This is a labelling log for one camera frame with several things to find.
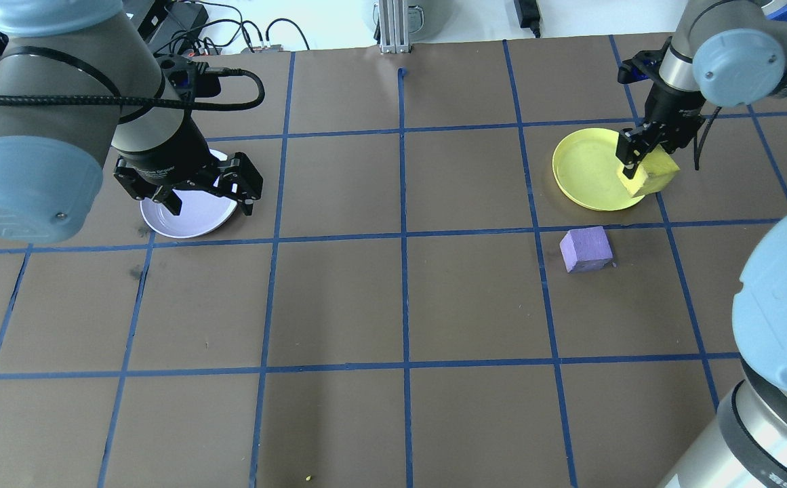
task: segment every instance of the purple block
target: purple block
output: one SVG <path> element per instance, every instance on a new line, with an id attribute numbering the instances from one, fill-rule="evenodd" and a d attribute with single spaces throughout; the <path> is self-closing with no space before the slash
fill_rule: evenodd
<path id="1" fill-rule="evenodd" d="M 602 226 L 571 229 L 559 247 L 568 272 L 594 271 L 613 262 L 613 251 Z"/>

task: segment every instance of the power adapter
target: power adapter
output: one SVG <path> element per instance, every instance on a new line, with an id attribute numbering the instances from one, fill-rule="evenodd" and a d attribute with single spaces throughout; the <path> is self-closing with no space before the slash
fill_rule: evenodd
<path id="1" fill-rule="evenodd" d="M 514 0 L 517 19 L 521 28 L 530 28 L 535 37 L 541 37 L 541 10 L 537 0 Z"/>

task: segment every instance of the yellow plate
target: yellow plate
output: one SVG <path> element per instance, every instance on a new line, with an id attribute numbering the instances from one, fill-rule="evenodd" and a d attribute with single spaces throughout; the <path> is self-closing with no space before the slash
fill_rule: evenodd
<path id="1" fill-rule="evenodd" d="M 590 210 L 622 210 L 643 200 L 629 197 L 616 176 L 619 133 L 582 129 L 569 134 L 553 152 L 553 176 L 566 197 Z"/>

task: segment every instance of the yellow block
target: yellow block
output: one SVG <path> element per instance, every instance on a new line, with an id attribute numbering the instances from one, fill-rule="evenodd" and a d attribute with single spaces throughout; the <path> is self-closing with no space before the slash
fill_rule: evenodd
<path id="1" fill-rule="evenodd" d="M 643 197 L 651 192 L 660 192 L 673 179 L 673 176 L 679 173 L 679 166 L 662 148 L 656 148 L 655 151 L 643 158 L 631 180 L 628 179 L 628 176 L 623 175 L 623 168 L 622 164 L 618 165 L 616 176 L 619 177 L 631 197 Z"/>

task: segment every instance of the white plate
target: white plate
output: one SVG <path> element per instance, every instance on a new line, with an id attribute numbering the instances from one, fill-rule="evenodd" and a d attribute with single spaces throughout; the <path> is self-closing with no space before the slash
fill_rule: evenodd
<path id="1" fill-rule="evenodd" d="M 210 152 L 220 160 L 227 156 L 220 151 Z M 224 197 L 215 197 L 204 191 L 174 190 L 182 200 L 182 211 L 174 216 L 170 210 L 160 203 L 149 199 L 140 203 L 140 214 L 153 231 L 174 239 L 188 239 L 213 232 L 225 223 L 233 211 L 236 201 Z"/>

